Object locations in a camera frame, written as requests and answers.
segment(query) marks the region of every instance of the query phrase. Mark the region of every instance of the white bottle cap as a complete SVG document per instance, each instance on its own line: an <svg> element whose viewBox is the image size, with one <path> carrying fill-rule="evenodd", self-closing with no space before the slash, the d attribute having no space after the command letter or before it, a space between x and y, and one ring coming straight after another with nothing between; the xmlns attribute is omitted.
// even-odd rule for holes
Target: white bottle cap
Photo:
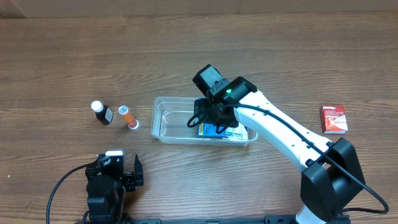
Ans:
<svg viewBox="0 0 398 224"><path fill-rule="evenodd" d="M95 112L101 112L104 109L104 105L98 100L91 103L91 109Z"/></svg>

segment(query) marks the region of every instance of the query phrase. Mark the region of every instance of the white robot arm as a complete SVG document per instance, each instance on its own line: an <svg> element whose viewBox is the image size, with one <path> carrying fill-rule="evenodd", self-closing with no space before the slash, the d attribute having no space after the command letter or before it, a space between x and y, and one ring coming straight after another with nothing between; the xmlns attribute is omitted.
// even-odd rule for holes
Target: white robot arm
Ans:
<svg viewBox="0 0 398 224"><path fill-rule="evenodd" d="M328 142L331 142L329 139L319 136L298 124L269 102L269 100L267 100L259 90L255 93L250 92L239 102L244 105L257 106L259 108L269 110L288 122L297 131L306 135L306 137L323 152L326 152L329 149L329 146L326 145ZM321 156L315 150L310 148L307 143L303 142L292 130L271 116L259 111L253 111L249 108L240 107L234 108L234 114L239 123L259 133L263 138L283 153L283 155L292 162L300 173L307 168L306 162L309 159L315 161ZM319 219L305 205L296 215L296 222L299 224L325 223L325 221Z"/></svg>
<svg viewBox="0 0 398 224"><path fill-rule="evenodd" d="M210 118L219 132L220 126L239 122L269 141L302 174L300 196L305 206L296 215L296 223L324 224L334 220L362 189L375 196L384 205L384 211L349 210L388 212L387 203L365 184L350 142L341 138L333 143L311 132L278 110L252 83L242 77L230 82L211 65L201 69L192 81L206 96L208 109L196 113L188 127ZM190 124L195 118L198 122ZM324 169L324 163L331 166Z"/></svg>

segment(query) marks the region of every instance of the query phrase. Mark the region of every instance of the clear plastic container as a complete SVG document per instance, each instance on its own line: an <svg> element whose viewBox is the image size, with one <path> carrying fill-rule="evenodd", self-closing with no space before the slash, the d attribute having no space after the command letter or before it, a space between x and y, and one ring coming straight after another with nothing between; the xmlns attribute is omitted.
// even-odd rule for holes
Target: clear plastic container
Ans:
<svg viewBox="0 0 398 224"><path fill-rule="evenodd" d="M217 146L247 146L258 138L249 129L247 140L198 138L198 128L188 128L193 116L193 104L198 98L160 96L154 101L150 132L154 138L166 144L203 144Z"/></svg>

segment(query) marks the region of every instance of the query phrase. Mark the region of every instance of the red box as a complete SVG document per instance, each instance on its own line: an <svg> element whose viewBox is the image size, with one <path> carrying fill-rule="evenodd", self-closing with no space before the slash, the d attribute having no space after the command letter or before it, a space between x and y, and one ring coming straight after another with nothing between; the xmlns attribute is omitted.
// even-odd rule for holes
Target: red box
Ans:
<svg viewBox="0 0 398 224"><path fill-rule="evenodd" d="M320 113L324 134L344 134L348 131L344 106L323 105Z"/></svg>

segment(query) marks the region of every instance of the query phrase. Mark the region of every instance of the wood grain surface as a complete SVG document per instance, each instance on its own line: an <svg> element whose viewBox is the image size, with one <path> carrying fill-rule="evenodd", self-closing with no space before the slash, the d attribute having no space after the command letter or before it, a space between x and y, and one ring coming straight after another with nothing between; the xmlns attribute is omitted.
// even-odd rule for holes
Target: wood grain surface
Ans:
<svg viewBox="0 0 398 224"><path fill-rule="evenodd" d="M346 106L366 183L398 221L398 13L345 12L0 20L0 223L43 223L63 174L108 149L135 154L145 185L128 194L134 218L233 218L293 214L300 174L263 138L248 147L162 144L150 135L157 96L201 93L192 77L211 63L244 76L277 107L321 134L322 104ZM103 126L90 109L128 105L131 131L115 113ZM336 141L341 136L328 135ZM53 200L52 223L81 220L80 170ZM361 192L349 206L381 208Z"/></svg>
<svg viewBox="0 0 398 224"><path fill-rule="evenodd" d="M398 11L396 0L0 0L0 15L2 2L5 18Z"/></svg>

